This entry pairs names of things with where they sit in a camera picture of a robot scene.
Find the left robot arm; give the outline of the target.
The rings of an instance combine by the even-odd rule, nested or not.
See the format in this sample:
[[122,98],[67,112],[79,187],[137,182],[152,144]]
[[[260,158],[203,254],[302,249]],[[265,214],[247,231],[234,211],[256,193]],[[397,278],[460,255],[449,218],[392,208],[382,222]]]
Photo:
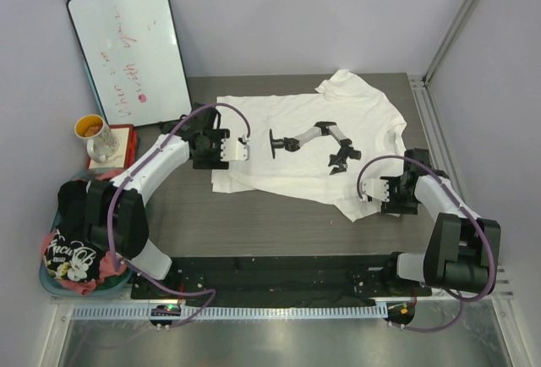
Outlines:
[[146,206],[169,175],[185,162],[195,169],[225,169],[223,145],[230,132],[219,129],[214,104],[200,105],[176,123],[165,123],[151,148],[109,181],[91,181],[84,215],[85,240],[112,256],[113,268],[126,260],[136,272],[161,281],[172,259],[150,240]]

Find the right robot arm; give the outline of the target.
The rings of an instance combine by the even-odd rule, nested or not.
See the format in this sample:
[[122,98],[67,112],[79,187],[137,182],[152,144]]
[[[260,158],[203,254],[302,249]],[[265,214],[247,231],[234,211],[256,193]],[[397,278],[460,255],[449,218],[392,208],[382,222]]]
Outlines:
[[403,174],[381,179],[386,181],[382,213],[416,215],[423,205],[434,221],[426,251],[393,253],[387,265],[389,277],[457,293],[491,293],[497,276],[500,224],[465,205],[447,174],[432,168],[426,150],[407,150]]

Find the white robot-print t-shirt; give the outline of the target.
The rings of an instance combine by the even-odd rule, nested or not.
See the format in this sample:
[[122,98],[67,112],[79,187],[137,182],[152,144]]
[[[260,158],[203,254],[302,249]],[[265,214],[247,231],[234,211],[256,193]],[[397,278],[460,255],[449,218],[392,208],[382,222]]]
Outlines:
[[[261,190],[335,206],[347,219],[380,212],[379,201],[358,197],[357,177],[402,174],[402,133],[407,122],[385,93],[342,69],[313,93],[288,96],[219,96],[221,126],[233,136],[249,137],[249,159],[212,173],[217,193]],[[333,122],[359,151],[342,173],[329,161],[340,145],[318,136],[314,125]]]

